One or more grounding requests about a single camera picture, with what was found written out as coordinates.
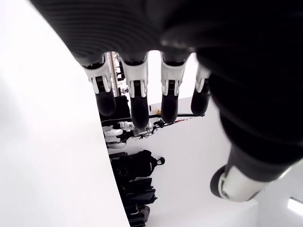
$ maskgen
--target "black fingertip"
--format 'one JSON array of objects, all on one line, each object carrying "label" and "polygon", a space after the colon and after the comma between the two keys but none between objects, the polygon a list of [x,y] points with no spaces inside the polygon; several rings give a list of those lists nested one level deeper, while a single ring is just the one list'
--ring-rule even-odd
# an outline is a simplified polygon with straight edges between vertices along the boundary
[{"label": "black fingertip", "polygon": [[162,95],[161,117],[165,123],[173,123],[178,116],[178,96]]},{"label": "black fingertip", "polygon": [[147,97],[131,98],[132,121],[137,129],[144,129],[149,121]]},{"label": "black fingertip", "polygon": [[194,90],[193,98],[191,100],[191,111],[196,116],[204,116],[209,102],[210,94],[208,92],[200,92]]},{"label": "black fingertip", "polygon": [[116,102],[112,89],[110,92],[100,91],[96,94],[96,100],[99,113],[103,116],[110,116],[115,112]]}]

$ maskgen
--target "wire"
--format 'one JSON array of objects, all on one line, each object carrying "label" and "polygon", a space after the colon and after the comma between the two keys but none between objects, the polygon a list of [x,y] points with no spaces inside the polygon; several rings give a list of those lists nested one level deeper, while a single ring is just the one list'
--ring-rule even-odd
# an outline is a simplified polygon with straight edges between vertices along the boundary
[{"label": "wire", "polygon": [[121,142],[124,142],[124,141],[127,141],[127,140],[141,140],[141,139],[143,139],[143,138],[149,138],[150,136],[152,136],[152,135],[154,135],[155,134],[155,132],[154,133],[152,133],[151,135],[146,135],[146,136],[140,136],[140,137],[131,137],[131,139],[130,138],[128,138],[128,139],[125,139],[125,140],[121,140],[121,141],[119,141],[119,142],[117,142],[117,143],[114,143],[114,144],[107,144],[106,146],[108,146],[108,148],[110,149],[110,147],[109,146],[112,146],[112,145],[115,145],[115,144],[118,144],[118,143],[121,143]]}]

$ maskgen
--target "black bag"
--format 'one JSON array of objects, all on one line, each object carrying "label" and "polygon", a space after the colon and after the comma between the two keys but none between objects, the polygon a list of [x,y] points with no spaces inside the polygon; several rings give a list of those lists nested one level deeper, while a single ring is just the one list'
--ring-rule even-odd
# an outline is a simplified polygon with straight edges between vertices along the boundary
[{"label": "black bag", "polygon": [[143,150],[137,154],[129,155],[128,157],[129,161],[127,163],[127,170],[131,179],[150,176],[156,166],[160,166],[165,163],[165,159],[163,157],[156,160],[149,150]]}]

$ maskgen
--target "cable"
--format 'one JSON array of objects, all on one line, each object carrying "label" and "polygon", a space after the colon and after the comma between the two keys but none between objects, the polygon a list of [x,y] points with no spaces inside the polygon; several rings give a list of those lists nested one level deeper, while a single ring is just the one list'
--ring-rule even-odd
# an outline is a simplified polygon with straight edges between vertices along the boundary
[{"label": "cable", "polygon": [[118,144],[118,143],[121,143],[121,142],[124,142],[124,141],[127,141],[127,140],[135,140],[136,138],[138,138],[139,140],[141,140],[141,139],[143,139],[143,138],[149,138],[150,136],[152,136],[152,135],[154,135],[155,134],[155,132],[153,133],[153,134],[151,134],[151,135],[146,135],[146,136],[140,136],[140,137],[132,137],[131,139],[130,138],[128,138],[128,139],[125,139],[125,140],[121,140],[121,141],[119,141],[119,142],[117,142],[117,143],[114,143],[114,144],[107,144],[106,146],[112,146],[112,145],[115,145],[115,144]]}]

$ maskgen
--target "ribbed black rubber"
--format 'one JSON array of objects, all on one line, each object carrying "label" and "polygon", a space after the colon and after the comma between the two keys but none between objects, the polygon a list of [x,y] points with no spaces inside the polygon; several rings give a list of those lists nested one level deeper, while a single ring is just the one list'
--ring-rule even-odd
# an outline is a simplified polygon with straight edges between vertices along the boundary
[{"label": "ribbed black rubber", "polygon": [[96,94],[96,101],[99,113],[103,116],[110,116],[115,112],[116,102],[113,90],[110,92],[100,91]]},{"label": "ribbed black rubber", "polygon": [[165,123],[173,123],[178,115],[178,96],[162,95],[161,118]]},{"label": "ribbed black rubber", "polygon": [[148,52],[160,47],[160,31],[121,0],[31,0],[81,65],[102,53]]}]

